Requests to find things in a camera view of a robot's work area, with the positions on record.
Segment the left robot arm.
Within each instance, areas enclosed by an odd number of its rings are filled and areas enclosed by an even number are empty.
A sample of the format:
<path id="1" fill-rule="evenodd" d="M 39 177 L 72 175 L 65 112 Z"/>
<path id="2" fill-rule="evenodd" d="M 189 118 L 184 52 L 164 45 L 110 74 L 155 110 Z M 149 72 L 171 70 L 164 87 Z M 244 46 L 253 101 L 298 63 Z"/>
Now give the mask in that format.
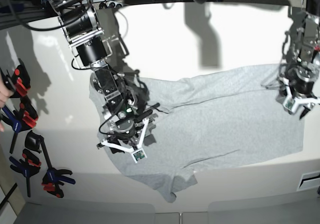
<path id="1" fill-rule="evenodd" d="M 291 60 L 287 62 L 282 82 L 284 84 L 284 109 L 302 120 L 320 99 L 313 93 L 313 87 L 320 77 L 320 0 L 301 0 L 303 18 L 296 28 L 296 35 L 290 44 Z"/>

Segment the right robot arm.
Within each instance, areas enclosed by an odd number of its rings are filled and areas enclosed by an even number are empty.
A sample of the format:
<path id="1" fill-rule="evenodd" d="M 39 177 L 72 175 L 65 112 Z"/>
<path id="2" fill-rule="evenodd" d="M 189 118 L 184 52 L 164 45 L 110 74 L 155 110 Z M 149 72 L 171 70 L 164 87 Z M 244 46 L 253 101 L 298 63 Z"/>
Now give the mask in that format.
<path id="1" fill-rule="evenodd" d="M 156 116 L 147 107 L 147 94 L 137 76 L 116 71 L 110 65 L 114 51 L 111 40 L 104 35 L 94 0 L 48 2 L 58 15 L 59 28 L 73 54 L 71 64 L 77 70 L 93 72 L 91 86 L 102 98 L 103 121 L 98 129 L 102 140 L 97 147 L 144 158 L 144 140 L 150 135 Z"/>

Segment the person hand at left edge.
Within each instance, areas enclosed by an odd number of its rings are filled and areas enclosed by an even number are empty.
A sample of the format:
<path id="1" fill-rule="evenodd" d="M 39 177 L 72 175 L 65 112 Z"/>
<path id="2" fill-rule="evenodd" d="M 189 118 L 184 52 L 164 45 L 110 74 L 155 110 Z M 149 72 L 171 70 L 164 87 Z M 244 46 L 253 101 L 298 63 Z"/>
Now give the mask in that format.
<path id="1" fill-rule="evenodd" d="M 8 101 L 8 99 L 12 96 L 13 92 L 9 90 L 2 78 L 0 78 L 0 107 L 3 108 Z"/>

